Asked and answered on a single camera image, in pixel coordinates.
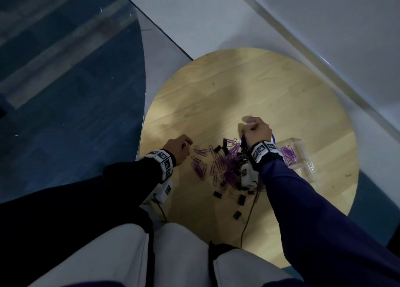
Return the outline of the person's right hand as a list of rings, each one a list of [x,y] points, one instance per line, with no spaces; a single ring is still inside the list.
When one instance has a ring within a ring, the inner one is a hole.
[[[260,142],[271,142],[272,134],[273,134],[272,129],[261,118],[260,118],[260,124],[255,131],[242,133],[249,147],[253,147],[255,144]]]

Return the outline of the person's left hand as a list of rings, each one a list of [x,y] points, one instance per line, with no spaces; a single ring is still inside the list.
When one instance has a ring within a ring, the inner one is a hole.
[[[188,157],[181,157],[179,153],[179,137],[175,139],[170,139],[167,143],[163,146],[162,149],[168,151],[170,154],[174,156],[175,166],[177,167],[181,165],[185,159]]]

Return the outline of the person's left forearm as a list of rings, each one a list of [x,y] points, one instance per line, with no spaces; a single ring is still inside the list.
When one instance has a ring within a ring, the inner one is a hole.
[[[142,224],[153,239],[148,215],[139,206],[169,170],[153,158],[114,163],[103,174],[43,189],[0,204],[0,266],[11,269],[35,256],[68,256],[104,232]]]

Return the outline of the person's right forearm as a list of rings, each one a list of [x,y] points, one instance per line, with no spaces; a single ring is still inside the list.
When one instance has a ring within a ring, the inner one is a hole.
[[[263,287],[400,287],[400,259],[319,195],[281,159],[257,164],[285,258],[302,276]]]

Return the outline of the right wristband with black-white markers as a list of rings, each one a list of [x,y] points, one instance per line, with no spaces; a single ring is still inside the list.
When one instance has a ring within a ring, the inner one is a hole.
[[[258,173],[261,173],[265,164],[280,160],[284,162],[284,156],[281,150],[273,142],[258,142],[254,144],[249,159],[252,167]]]

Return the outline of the wristband with black-white markers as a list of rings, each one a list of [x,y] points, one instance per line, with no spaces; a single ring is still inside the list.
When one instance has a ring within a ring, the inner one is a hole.
[[[258,142],[254,144],[249,159],[252,167],[258,173],[261,173],[265,164],[280,160],[284,162],[284,156],[281,150],[273,142]]]
[[[167,181],[173,174],[175,166],[174,156],[164,149],[156,149],[147,153],[145,158],[156,160],[162,170],[161,184]]]

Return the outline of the left wristband with black-white markers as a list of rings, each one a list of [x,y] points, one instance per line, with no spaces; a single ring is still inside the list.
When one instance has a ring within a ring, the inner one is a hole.
[[[164,149],[156,149],[147,153],[145,158],[156,160],[162,170],[161,184],[167,181],[173,174],[175,166],[174,156]]]

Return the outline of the pile of purple paper clips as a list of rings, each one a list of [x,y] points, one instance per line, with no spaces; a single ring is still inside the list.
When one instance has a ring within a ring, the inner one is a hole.
[[[212,185],[218,188],[217,193],[224,194],[228,187],[233,190],[246,192],[248,195],[257,194],[258,177],[249,185],[242,181],[244,173],[249,173],[245,164],[249,163],[242,141],[234,138],[223,138],[222,145],[199,149],[194,148],[191,156],[191,166],[201,181],[208,177],[212,179]]]

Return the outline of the purple clips inside box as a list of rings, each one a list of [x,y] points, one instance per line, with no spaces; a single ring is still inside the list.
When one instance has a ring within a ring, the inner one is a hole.
[[[281,152],[283,154],[283,158],[287,166],[292,166],[297,164],[298,157],[291,145],[283,146],[281,148]]]

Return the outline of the clear plastic box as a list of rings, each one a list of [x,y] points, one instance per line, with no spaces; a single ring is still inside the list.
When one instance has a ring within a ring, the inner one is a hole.
[[[316,171],[303,140],[299,138],[288,138],[277,142],[276,145],[280,150],[283,146],[291,145],[298,157],[298,162],[295,165],[288,166],[288,168],[294,170],[300,177],[311,184],[312,187],[318,187]]]

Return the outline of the scattered black binder clips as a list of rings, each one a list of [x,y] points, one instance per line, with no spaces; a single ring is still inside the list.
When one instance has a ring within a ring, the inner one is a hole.
[[[213,179],[213,186],[219,187],[214,191],[213,196],[222,199],[228,187],[232,188],[229,197],[235,199],[237,204],[243,207],[248,196],[254,196],[256,199],[257,189],[249,189],[241,184],[240,168],[249,161],[246,155],[246,148],[242,146],[243,142],[238,139],[223,138],[222,145],[212,148],[211,152],[214,161],[211,166],[210,175]]]

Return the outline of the person's white trousers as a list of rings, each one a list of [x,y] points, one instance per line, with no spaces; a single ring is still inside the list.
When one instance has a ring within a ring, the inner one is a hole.
[[[28,287],[306,287],[262,258],[206,244],[179,224],[150,235],[124,224],[100,235]]]

